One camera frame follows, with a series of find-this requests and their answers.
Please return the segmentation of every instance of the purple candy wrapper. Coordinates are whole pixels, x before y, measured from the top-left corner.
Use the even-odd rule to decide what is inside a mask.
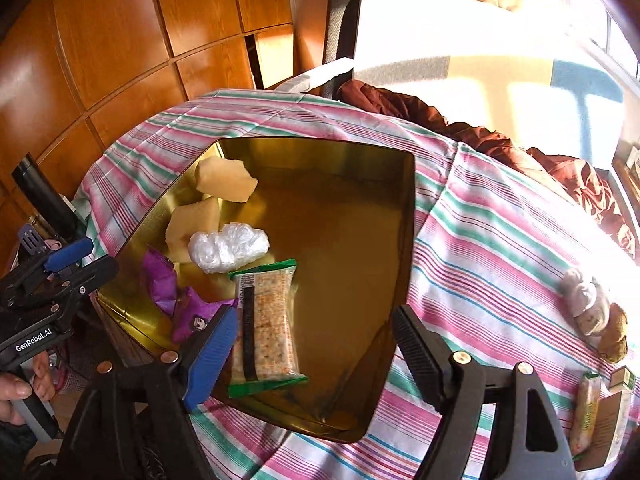
[[[176,344],[184,343],[191,334],[204,330],[207,323],[224,304],[236,306],[237,300],[207,303],[192,287],[185,288],[175,305],[172,341]]]
[[[174,315],[178,276],[174,263],[160,251],[148,246],[142,259],[140,279],[154,303],[169,317]]]

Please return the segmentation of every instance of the cracker snack bar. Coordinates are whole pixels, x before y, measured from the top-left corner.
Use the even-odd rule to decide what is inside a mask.
[[[298,368],[289,319],[295,270],[295,260],[286,260],[229,274],[238,298],[229,397],[306,380]]]

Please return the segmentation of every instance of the human hand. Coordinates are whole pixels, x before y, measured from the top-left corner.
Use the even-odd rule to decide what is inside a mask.
[[[51,400],[56,394],[49,373],[49,356],[41,352],[33,358],[33,389],[41,400]],[[14,410],[11,400],[26,399],[31,395],[31,385],[13,374],[0,374],[0,420],[15,426],[24,424],[24,419]]]

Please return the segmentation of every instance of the brown cloth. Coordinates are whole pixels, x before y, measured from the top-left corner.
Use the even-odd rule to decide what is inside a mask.
[[[635,257],[636,239],[622,217],[609,184],[586,160],[545,155],[537,148],[525,151],[500,132],[490,132],[483,126],[474,128],[466,123],[449,124],[437,108],[415,96],[376,88],[356,79],[344,83],[337,97],[361,110],[406,119],[449,139],[464,142],[533,178],[569,202],[580,204],[606,234],[632,258]]]

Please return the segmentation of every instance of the striped tablecloth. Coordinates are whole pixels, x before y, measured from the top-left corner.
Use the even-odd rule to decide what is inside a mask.
[[[125,134],[90,168],[78,192],[92,207],[93,257],[115,255],[184,168],[217,138],[237,136],[324,137],[413,152],[415,243],[407,301],[427,328],[482,363],[532,363],[564,428],[571,425],[581,375],[596,370],[608,381],[614,367],[566,320],[559,280],[576,264],[591,266],[621,293],[631,294],[640,280],[591,218],[466,144],[314,96],[221,90]],[[633,325],[635,313],[629,316]],[[628,357],[634,367],[635,343]],[[637,386],[628,431],[639,408]],[[467,479],[479,476],[492,415],[486,406]],[[414,476],[439,417],[420,400],[396,351],[369,431],[355,444],[291,433],[213,399],[192,421],[220,478],[400,480]]]

